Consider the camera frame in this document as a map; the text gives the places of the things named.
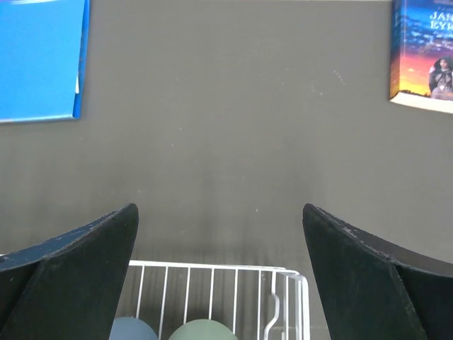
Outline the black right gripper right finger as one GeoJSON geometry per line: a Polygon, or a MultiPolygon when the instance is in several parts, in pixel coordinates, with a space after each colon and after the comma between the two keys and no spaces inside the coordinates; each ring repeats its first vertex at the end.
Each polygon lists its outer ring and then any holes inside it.
{"type": "Polygon", "coordinates": [[[302,224],[332,339],[451,339],[452,264],[306,204],[302,224]]]}

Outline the blue cup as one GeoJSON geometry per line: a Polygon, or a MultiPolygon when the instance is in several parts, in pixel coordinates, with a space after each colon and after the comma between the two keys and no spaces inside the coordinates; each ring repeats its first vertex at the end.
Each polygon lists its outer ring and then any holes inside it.
{"type": "Polygon", "coordinates": [[[109,340],[158,340],[156,332],[144,321],[135,317],[114,319],[109,340]]]}

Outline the dark green cup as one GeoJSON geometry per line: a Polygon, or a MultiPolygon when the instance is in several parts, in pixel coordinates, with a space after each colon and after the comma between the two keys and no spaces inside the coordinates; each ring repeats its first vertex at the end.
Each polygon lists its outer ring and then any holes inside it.
{"type": "Polygon", "coordinates": [[[221,340],[236,339],[234,333],[222,323],[211,319],[196,319],[179,327],[169,340],[221,340]]]}

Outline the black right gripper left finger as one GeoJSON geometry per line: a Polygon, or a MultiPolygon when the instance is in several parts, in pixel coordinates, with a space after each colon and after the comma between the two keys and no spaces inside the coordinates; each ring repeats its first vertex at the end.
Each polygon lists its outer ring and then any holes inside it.
{"type": "Polygon", "coordinates": [[[138,225],[130,203],[1,256],[1,338],[108,339],[138,225]]]}

